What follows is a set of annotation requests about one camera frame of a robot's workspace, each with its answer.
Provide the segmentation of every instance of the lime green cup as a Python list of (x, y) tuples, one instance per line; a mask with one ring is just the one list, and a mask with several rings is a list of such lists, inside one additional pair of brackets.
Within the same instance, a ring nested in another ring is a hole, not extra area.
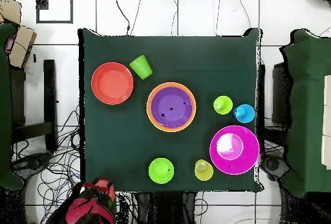
[(149, 66), (144, 55), (133, 60), (129, 66), (141, 79), (145, 79), (153, 73), (152, 68)]
[(171, 161), (163, 157), (153, 160), (148, 167), (149, 177), (158, 184), (164, 184), (170, 181), (173, 178), (174, 172)]
[(219, 96), (214, 101), (214, 109), (220, 115), (226, 115), (232, 110), (232, 100), (228, 96)]

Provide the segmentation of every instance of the red plate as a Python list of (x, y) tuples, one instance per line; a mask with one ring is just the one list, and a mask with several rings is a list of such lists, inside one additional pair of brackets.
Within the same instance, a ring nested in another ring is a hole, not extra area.
[(116, 105), (126, 101), (133, 90), (133, 77), (128, 68), (116, 62), (99, 66), (91, 81), (92, 91), (103, 103)]

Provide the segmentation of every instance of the pink bowl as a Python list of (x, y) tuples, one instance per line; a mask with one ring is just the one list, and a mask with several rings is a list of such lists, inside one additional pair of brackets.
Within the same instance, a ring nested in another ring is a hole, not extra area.
[(227, 126), (213, 137), (209, 147), (211, 161), (228, 175), (240, 175), (250, 170), (259, 158), (259, 141), (247, 128)]

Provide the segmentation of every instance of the floor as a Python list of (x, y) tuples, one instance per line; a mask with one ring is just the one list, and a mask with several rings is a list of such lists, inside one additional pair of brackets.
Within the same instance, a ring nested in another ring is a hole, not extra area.
[[(59, 134), (63, 135), (77, 125), (75, 115), (65, 124), (70, 112), (76, 109), (79, 98), (77, 29), (89, 28), (103, 35), (124, 35), (127, 21), (118, 10), (115, 0), (73, 0), (72, 24), (37, 24), (36, 0), (16, 1), (22, 5), (21, 23), (37, 32), (31, 52), (36, 55), (36, 62), (33, 62), (31, 56), (25, 68), (26, 123), (43, 121), (43, 96), (40, 95), (43, 93), (43, 60), (54, 59), (58, 129)], [(250, 27), (261, 28), (261, 58), (266, 65), (266, 118), (272, 116), (272, 69), (276, 63), (283, 61), (279, 47), (289, 43), (291, 31), (307, 28), (316, 35), (323, 33), (323, 36), (331, 36), (331, 8), (322, 0), (179, 0), (178, 16), (176, 2), (177, 0), (118, 0), (130, 21), (129, 33), (133, 36), (240, 36)], [(39, 20), (70, 21), (70, 0), (48, 0), (48, 3), (48, 10), (40, 10)], [(271, 120), (266, 119), (267, 124), (272, 124)], [(45, 151), (43, 137), (30, 140), (29, 143), (29, 147), (21, 154)], [(63, 143), (63, 148), (67, 144), (68, 139)], [(15, 148), (20, 151), (25, 145), (25, 142), (20, 142)], [(69, 158), (64, 159), (72, 162), (76, 155), (77, 152), (71, 150)], [(73, 165), (79, 170), (79, 159)], [(42, 174), (43, 180), (50, 183), (49, 186), (57, 187), (62, 182), (49, 171), (44, 170)], [(269, 181), (262, 171), (258, 178), (264, 187), (258, 193), (199, 192), (195, 207), (197, 224), (279, 224), (279, 187), (276, 182)], [(74, 179), (79, 179), (79, 171)], [(51, 205), (51, 191), (47, 189), (40, 175), (29, 182), (26, 194), (29, 223), (39, 224), (45, 211), (53, 211), (61, 202), (58, 197), (58, 202)], [(41, 197), (45, 194), (48, 200)]]

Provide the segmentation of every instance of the orange plate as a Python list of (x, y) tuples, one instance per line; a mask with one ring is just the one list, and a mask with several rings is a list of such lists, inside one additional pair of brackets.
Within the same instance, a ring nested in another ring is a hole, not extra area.
[[(154, 96), (157, 94), (157, 92), (159, 92), (159, 90), (162, 90), (162, 89), (167, 88), (167, 87), (176, 87), (176, 88), (179, 88), (179, 89), (183, 90), (189, 96), (189, 98), (192, 101), (192, 114), (191, 114), (191, 116), (189, 117), (187, 122), (185, 122), (184, 125), (182, 125), (180, 127), (177, 127), (177, 128), (163, 127), (162, 125), (160, 125), (155, 120), (155, 118), (152, 114), (151, 105), (152, 105), (152, 100), (153, 100)], [(148, 116), (149, 120), (153, 123), (153, 125), (155, 127), (157, 127), (158, 129), (160, 129), (161, 131), (167, 131), (167, 132), (170, 132), (170, 133), (171, 132), (176, 132), (176, 131), (182, 131), (183, 129), (185, 129), (186, 127), (188, 127), (190, 125), (190, 123), (194, 119), (196, 110), (197, 110), (197, 105), (195, 103), (195, 99), (194, 99), (194, 96), (191, 93), (191, 91), (187, 87), (185, 87), (184, 85), (176, 83), (176, 82), (166, 82), (166, 83), (160, 84), (159, 86), (155, 87), (151, 91), (151, 93), (149, 94), (148, 99), (147, 99), (147, 106), (146, 106), (147, 116)]]
[(133, 90), (133, 77), (128, 68), (116, 62), (99, 66), (91, 80), (92, 91), (103, 103), (116, 105), (126, 101)]

